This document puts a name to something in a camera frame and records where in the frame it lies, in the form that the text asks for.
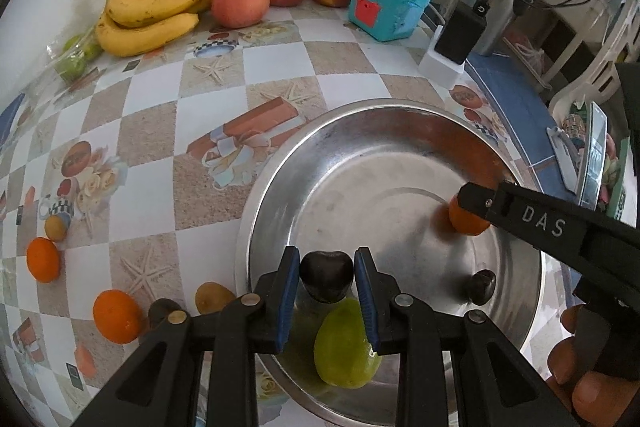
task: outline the blue gripper pad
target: blue gripper pad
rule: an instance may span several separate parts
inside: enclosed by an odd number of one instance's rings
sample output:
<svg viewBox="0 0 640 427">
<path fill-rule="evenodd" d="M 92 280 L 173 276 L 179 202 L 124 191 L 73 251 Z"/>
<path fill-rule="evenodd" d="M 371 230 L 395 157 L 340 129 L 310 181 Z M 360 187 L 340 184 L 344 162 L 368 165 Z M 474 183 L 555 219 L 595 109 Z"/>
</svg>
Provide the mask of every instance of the blue gripper pad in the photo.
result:
<svg viewBox="0 0 640 427">
<path fill-rule="evenodd" d="M 296 291 L 300 272 L 300 251 L 296 247 L 286 247 L 282 254 L 276 279 L 271 287 L 270 301 L 273 296 L 280 303 L 276 311 L 276 350 L 280 353 L 289 340 L 291 320 L 293 318 L 293 304 L 296 301 Z"/>
<path fill-rule="evenodd" d="M 380 349 L 380 336 L 378 334 L 378 311 L 373 300 L 373 290 L 369 280 L 366 263 L 363 254 L 357 250 L 353 259 L 356 287 L 358 288 L 358 300 L 367 340 L 375 352 Z"/>
</svg>

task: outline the lime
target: lime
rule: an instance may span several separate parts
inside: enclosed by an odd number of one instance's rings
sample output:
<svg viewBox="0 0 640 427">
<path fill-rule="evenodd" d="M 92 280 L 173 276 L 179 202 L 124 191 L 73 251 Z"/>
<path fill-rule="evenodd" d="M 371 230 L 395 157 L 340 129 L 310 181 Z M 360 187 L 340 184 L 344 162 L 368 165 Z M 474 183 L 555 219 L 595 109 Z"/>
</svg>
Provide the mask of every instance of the lime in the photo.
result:
<svg viewBox="0 0 640 427">
<path fill-rule="evenodd" d="M 71 37 L 67 42 L 65 42 L 65 45 L 62 46 L 62 52 L 64 53 L 67 50 L 73 48 L 81 38 L 82 34 L 74 35 L 73 37 Z M 82 52 L 84 53 L 84 59 L 87 62 L 91 62 L 92 60 L 100 56 L 100 54 L 102 53 L 102 48 L 100 47 L 100 44 L 95 41 L 94 36 L 91 35 L 91 38 L 82 45 Z"/>
<path fill-rule="evenodd" d="M 82 51 L 84 51 L 84 58 L 86 58 L 87 62 L 91 62 L 100 56 L 102 53 L 102 48 L 98 42 L 89 40 L 87 44 L 82 46 Z"/>
<path fill-rule="evenodd" d="M 71 37 L 67 42 L 65 42 L 65 45 L 62 46 L 62 52 L 64 53 L 67 50 L 73 48 L 76 45 L 76 42 L 78 42 L 81 38 L 82 35 L 74 35 L 73 37 Z"/>
<path fill-rule="evenodd" d="M 360 304 L 345 299 L 322 322 L 314 344 L 314 362 L 323 381 L 355 389 L 376 374 L 382 359 L 364 331 Z"/>
<path fill-rule="evenodd" d="M 55 65 L 55 68 L 65 82 L 74 82 L 82 76 L 86 68 L 84 54 L 80 53 L 78 55 L 71 55 L 70 57 L 63 58 Z"/>
</svg>

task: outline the red sticker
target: red sticker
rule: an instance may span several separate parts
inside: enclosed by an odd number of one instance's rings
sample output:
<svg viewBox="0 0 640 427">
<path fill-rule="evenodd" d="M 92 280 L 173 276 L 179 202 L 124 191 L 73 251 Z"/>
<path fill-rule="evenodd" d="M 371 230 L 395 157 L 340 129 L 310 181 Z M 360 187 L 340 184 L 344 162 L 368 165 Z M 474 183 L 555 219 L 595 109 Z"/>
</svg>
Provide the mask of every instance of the red sticker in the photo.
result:
<svg viewBox="0 0 640 427">
<path fill-rule="evenodd" d="M 369 0 L 356 0 L 356 19 L 366 24 L 370 28 L 376 24 L 381 6 L 377 2 Z"/>
</svg>

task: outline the green mango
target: green mango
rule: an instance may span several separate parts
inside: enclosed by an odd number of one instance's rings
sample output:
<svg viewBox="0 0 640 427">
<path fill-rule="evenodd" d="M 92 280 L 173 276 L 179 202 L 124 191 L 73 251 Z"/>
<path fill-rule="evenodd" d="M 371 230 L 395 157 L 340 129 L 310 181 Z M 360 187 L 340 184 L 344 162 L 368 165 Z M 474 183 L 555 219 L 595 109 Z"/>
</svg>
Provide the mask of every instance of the green mango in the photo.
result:
<svg viewBox="0 0 640 427">
<path fill-rule="evenodd" d="M 360 304 L 345 299 L 322 322 L 314 343 L 314 362 L 329 385 L 356 389 L 373 378 L 380 357 L 367 340 Z"/>
</svg>

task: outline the white charger base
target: white charger base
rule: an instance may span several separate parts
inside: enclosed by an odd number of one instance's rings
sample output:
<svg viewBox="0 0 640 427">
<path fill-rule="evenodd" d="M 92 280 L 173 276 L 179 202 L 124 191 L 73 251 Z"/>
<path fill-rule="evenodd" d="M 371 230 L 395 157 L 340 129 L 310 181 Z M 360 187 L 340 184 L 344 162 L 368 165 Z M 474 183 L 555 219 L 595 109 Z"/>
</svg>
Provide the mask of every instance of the white charger base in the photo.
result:
<svg viewBox="0 0 640 427">
<path fill-rule="evenodd" d="M 418 65 L 418 71 L 431 82 L 435 82 L 446 89 L 452 89 L 465 72 L 465 64 L 464 62 L 462 64 L 456 64 L 436 52 L 436 42 L 438 42 L 443 28 L 444 26 L 438 26 L 436 28 L 427 52 L 420 61 L 420 65 Z"/>
</svg>

